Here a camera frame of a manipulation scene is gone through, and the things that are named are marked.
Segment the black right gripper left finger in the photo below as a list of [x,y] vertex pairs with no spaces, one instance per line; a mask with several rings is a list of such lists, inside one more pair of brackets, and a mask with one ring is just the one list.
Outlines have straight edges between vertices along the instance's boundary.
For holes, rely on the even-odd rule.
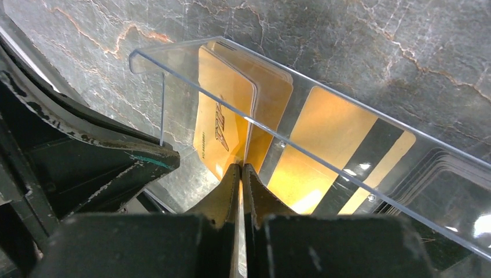
[[182,214],[77,214],[33,277],[236,277],[240,166]]

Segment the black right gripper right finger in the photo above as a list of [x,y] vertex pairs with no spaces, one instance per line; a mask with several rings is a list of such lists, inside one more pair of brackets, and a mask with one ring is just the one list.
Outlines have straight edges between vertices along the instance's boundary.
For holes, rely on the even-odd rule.
[[384,215],[299,215],[242,169],[249,277],[433,277],[411,223]]

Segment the clear acrylic card box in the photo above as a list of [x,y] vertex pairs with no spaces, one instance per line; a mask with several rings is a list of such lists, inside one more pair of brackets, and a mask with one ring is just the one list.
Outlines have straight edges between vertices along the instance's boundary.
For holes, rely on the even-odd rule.
[[181,155],[160,181],[184,209],[232,163],[298,214],[406,215],[490,259],[490,164],[221,37],[133,50],[153,85],[160,140]]

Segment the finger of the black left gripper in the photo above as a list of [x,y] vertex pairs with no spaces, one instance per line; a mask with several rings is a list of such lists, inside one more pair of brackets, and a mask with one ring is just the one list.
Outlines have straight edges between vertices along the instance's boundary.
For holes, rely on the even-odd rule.
[[60,222],[120,210],[179,167],[170,144],[59,93],[1,40],[1,256],[34,265]]

